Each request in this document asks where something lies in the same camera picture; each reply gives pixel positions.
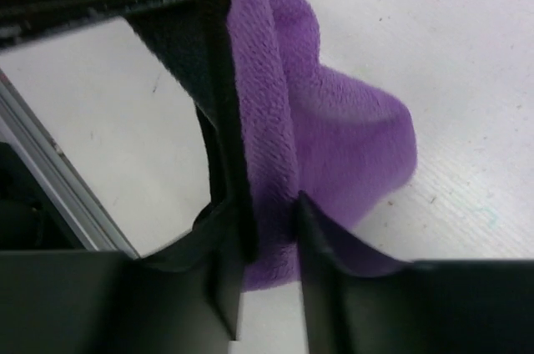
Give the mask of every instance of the white surface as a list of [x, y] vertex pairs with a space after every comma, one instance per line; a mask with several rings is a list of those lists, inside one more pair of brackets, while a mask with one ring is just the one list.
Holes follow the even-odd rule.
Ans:
[[141, 255], [209, 202], [191, 98], [128, 24], [5, 54], [0, 68]]
[[[418, 133], [415, 178], [357, 234], [401, 258], [533, 257], [534, 0], [310, 1], [324, 61], [401, 97]], [[190, 112], [179, 118], [190, 103], [165, 72], [151, 93], [161, 66], [123, 23], [0, 58], [0, 67], [108, 210], [119, 197], [112, 215], [142, 251], [184, 225], [140, 215], [151, 208], [136, 182], [153, 192], [151, 205], [169, 205], [166, 214], [202, 206], [199, 133], [191, 151], [179, 134], [192, 129], [179, 127], [192, 121]], [[180, 188], [187, 202], [162, 186]], [[296, 284], [246, 295], [234, 353], [304, 353], [298, 296]]]

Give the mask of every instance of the purple towel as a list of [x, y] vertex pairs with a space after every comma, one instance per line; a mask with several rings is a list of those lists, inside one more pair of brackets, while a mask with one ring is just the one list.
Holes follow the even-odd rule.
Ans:
[[300, 190], [350, 229], [411, 177], [416, 139], [399, 100], [320, 65], [305, 0], [232, 0], [227, 24], [259, 223], [254, 290], [298, 276], [290, 206]]

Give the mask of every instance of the fabric fold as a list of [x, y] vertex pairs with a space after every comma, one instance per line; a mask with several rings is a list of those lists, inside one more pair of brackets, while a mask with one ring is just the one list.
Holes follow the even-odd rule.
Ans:
[[232, 44], [260, 258], [246, 288], [298, 277], [291, 204], [303, 190], [350, 229], [416, 167], [406, 106], [322, 66], [320, 30], [305, 0], [232, 0]]

